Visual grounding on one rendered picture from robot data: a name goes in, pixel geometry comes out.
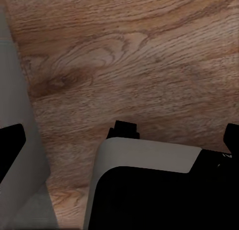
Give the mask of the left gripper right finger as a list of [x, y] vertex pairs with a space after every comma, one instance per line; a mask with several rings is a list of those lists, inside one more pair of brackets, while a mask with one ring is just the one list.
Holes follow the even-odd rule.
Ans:
[[228, 123], [223, 141], [239, 163], [239, 125]]

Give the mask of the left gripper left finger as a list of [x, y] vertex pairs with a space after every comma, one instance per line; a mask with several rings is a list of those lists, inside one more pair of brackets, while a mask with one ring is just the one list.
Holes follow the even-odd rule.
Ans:
[[22, 124], [0, 129], [0, 183], [26, 142]]

